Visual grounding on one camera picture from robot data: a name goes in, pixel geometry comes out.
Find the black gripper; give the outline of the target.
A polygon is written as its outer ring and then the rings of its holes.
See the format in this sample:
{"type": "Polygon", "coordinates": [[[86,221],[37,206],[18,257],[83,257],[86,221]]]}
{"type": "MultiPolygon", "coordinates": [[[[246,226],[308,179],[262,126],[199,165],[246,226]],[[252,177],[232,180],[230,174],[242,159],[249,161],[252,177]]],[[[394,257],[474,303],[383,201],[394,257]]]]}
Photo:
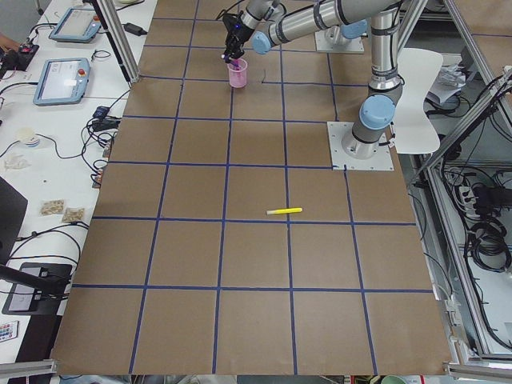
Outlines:
{"type": "Polygon", "coordinates": [[[241,23],[228,25],[225,40],[226,48],[222,54],[223,60],[236,60],[244,55],[243,46],[250,38],[250,28],[241,23]]]}

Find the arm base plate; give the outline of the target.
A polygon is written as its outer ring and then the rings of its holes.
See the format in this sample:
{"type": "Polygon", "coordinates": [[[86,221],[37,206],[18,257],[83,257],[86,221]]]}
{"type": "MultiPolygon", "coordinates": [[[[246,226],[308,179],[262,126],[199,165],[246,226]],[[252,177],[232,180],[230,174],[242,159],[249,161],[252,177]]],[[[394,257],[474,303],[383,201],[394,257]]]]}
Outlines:
{"type": "Polygon", "coordinates": [[[362,38],[344,38],[342,35],[330,38],[327,30],[315,33],[315,46],[317,52],[337,54],[363,54],[362,38]]]}
{"type": "Polygon", "coordinates": [[[393,171],[394,165],[382,134],[378,142],[359,142],[352,132],[352,122],[328,122],[331,166],[334,170],[393,171]]]}

